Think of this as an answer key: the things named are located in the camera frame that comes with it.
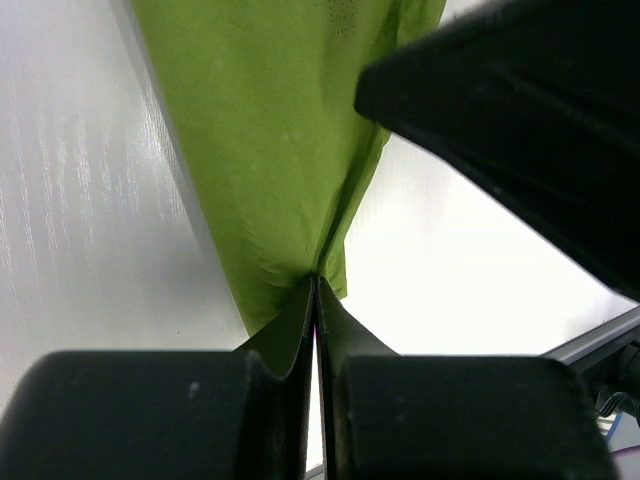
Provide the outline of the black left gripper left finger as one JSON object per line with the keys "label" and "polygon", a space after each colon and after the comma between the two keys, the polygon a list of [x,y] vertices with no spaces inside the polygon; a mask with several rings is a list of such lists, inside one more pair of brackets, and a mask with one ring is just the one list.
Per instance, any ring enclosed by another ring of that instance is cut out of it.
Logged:
{"label": "black left gripper left finger", "polygon": [[300,479],[315,281],[231,351],[59,351],[1,419],[5,479]]}

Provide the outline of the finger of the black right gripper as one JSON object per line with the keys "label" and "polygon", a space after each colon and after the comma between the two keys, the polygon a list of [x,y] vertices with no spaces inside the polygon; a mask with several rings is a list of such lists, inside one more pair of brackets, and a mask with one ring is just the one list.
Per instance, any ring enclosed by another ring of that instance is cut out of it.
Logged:
{"label": "finger of the black right gripper", "polygon": [[639,5],[492,1],[360,75],[362,116],[639,296]]}

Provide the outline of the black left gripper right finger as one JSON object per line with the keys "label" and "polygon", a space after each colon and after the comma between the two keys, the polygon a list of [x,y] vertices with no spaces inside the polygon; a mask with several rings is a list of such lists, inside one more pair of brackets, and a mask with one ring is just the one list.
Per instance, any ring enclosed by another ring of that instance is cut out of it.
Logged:
{"label": "black left gripper right finger", "polygon": [[579,377],[540,356],[401,355],[316,282],[330,479],[614,479]]}

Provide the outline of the green paper napkin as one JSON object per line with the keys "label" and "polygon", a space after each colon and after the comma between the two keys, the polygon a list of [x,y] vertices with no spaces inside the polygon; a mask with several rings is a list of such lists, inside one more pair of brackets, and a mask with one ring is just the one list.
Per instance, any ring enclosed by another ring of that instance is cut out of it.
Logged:
{"label": "green paper napkin", "polygon": [[277,375],[292,295],[347,293],[344,240],[388,132],[355,112],[361,71],[434,31],[441,1],[137,1],[160,93],[245,328]]}

